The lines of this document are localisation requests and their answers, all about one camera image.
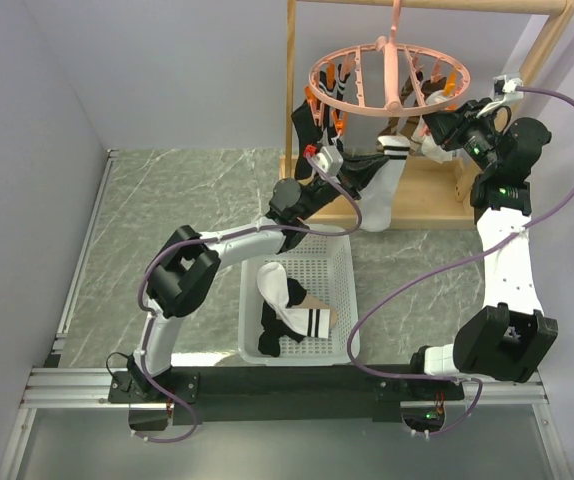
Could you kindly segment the white sock with black stripes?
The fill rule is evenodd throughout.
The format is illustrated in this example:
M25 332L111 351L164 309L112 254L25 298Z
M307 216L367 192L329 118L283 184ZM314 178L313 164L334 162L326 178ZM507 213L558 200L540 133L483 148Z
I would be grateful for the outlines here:
M390 227L394 196L410 153L410 142L402 135L381 135L378 142L387 161L361 191L358 201L362 214L360 228L367 232L381 232Z

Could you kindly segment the pink round clip hanger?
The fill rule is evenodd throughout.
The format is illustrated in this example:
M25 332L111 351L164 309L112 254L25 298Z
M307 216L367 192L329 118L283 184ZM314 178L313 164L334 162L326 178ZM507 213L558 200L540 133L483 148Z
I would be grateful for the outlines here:
M392 22L387 36L380 36L369 44L351 46L332 52L311 67L308 86L305 88L305 99L309 103L317 126L320 128L322 126L324 104L342 110L347 115L386 118L422 116L441 109L454 109L456 103L463 98L470 86L471 76L469 70L461 62L440 51L398 41L402 6L401 1L392 3ZM382 106L369 106L366 103L362 57L371 52L379 52L383 57L384 104ZM324 70L329 62L342 66L342 76L350 74L342 101L330 98L319 89L319 71ZM432 67L429 79L438 74L447 78L444 89L439 91L440 98L433 103L424 99L421 92L422 83L417 79L417 73L422 72L425 62L429 62ZM405 104L402 104L399 93L407 78L412 81L414 93Z

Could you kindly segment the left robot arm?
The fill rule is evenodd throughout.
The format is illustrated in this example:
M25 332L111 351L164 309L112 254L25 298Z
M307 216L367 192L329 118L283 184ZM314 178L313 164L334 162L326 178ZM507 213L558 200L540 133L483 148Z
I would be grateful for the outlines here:
M294 249L313 232L306 220L339 197L354 208L354 226L366 226L367 200L389 185L387 168L401 166L406 159L393 148L352 156L334 147L310 145L303 161L312 180L279 180L268 212L259 219L218 232L198 232L189 225L176 229L149 263L138 287L137 304L146 323L127 360L133 392L146 402L171 396L171 357L180 327L202 305L221 269Z

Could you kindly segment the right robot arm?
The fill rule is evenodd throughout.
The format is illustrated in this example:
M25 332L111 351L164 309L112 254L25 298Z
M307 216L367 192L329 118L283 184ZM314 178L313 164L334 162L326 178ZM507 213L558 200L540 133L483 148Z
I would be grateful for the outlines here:
M481 170L470 204L485 253L485 293L482 308L452 343L419 350L422 364L405 377L407 390L419 399L440 388L440 376L480 374L524 383L558 336L557 321L545 315L537 297L527 229L532 214L527 178L552 134L530 117L497 130L497 112L485 98L424 118L438 146L464 150Z

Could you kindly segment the wooden hanger rack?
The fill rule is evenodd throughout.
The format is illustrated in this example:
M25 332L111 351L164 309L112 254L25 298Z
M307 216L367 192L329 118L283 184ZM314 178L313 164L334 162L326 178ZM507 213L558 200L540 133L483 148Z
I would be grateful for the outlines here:
M566 27L574 16L574 1L404 1L406 8L546 15L538 37L526 55L520 74L531 85L537 79ZM286 3L286 107L285 153L280 158L282 178L291 176L296 155L292 153L291 111L295 76L296 6ZM442 165L425 157L413 157L404 167L393 199L391 227L394 229L471 229L474 211L469 192L479 172L458 158Z

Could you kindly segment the hanging brown striped sock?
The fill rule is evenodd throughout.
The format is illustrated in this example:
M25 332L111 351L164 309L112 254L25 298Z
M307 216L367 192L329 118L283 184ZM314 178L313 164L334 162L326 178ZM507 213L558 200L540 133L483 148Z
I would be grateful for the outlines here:
M436 91L442 91L446 85L447 78L442 75L438 74L435 77L431 77L429 80L424 81L424 76L422 72L417 73L417 79L419 82L422 83L421 85L421 92L425 100ZM412 81L410 78L407 78L405 84L403 85L402 89L399 93L399 98L402 104L405 104L407 99L414 93ZM380 136L389 136L389 135L402 135L406 137L409 141L412 141L412 135L416 131L417 127L419 126L421 117L420 116L409 116L406 119L406 122L402 127L398 127L400 117L393 116L388 119L388 123L386 124L385 128L378 133L378 137Z

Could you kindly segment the hanging black white striped sock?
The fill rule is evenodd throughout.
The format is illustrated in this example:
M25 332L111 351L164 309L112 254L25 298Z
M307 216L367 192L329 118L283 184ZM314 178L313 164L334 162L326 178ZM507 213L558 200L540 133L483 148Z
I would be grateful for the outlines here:
M350 74L341 75L342 66L329 62L324 70L319 71L318 86L330 98L342 101ZM340 152L344 151L347 113L324 104L322 106L322 131L330 145Z

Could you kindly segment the white plastic laundry basket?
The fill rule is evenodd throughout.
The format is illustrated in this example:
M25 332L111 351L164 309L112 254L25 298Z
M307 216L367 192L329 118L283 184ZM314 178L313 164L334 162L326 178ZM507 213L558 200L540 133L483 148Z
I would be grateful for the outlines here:
M271 357L258 350L263 298L256 276L261 266L278 262L287 276L294 278L317 299L333 307L338 323L327 339L306 338L296 342L286 336L279 340L280 355ZM238 351L241 358L265 366L331 366L348 364L347 350L360 352L360 336L350 336L358 322L357 299L350 240L347 236L309 235L293 250L265 255L242 263Z

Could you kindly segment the beige sock in basket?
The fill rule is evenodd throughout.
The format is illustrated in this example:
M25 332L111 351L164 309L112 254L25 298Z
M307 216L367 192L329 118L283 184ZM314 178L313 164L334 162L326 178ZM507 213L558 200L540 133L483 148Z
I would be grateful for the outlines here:
M337 310L326 304L325 302L321 301L311 293L307 293L304 300L297 305L297 308L308 308L308 309L321 309L321 310L328 310L329 311L329 330L333 330L338 322L338 313Z

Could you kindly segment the black sock in basket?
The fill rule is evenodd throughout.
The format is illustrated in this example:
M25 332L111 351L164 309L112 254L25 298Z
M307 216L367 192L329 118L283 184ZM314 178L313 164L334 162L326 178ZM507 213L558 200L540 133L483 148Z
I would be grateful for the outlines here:
M302 285L293 278L287 278L287 287L289 293L288 307L300 304L307 291ZM293 331L286 323L278 318L273 307L266 301L263 302L261 326L263 332L259 336L258 350L261 354L271 357L279 357L281 354L280 339L284 336L300 344L304 336Z

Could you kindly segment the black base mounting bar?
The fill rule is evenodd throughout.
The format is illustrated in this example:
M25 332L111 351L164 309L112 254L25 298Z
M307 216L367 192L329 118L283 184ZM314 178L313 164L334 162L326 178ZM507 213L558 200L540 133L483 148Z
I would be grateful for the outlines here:
M161 385L193 407L198 420L370 419L400 423L404 402L459 401L444 381L382 379L352 365L173 367Z

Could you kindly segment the aluminium rail frame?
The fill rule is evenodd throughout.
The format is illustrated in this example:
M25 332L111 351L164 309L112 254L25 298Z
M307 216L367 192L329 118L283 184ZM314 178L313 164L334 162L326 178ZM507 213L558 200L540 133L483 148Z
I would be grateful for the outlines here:
M548 398L539 377L523 384L486 380L422 380L385 365L383 378L353 366L174 367L174 392L197 409L202 422L369 418L395 421L413 407L522 406L532 408L552 475L569 479ZM123 368L35 368L0 467L1 479L18 476L34 420L41 409L125 408L134 429L153 421L190 425L192 417L152 387L139 388Z

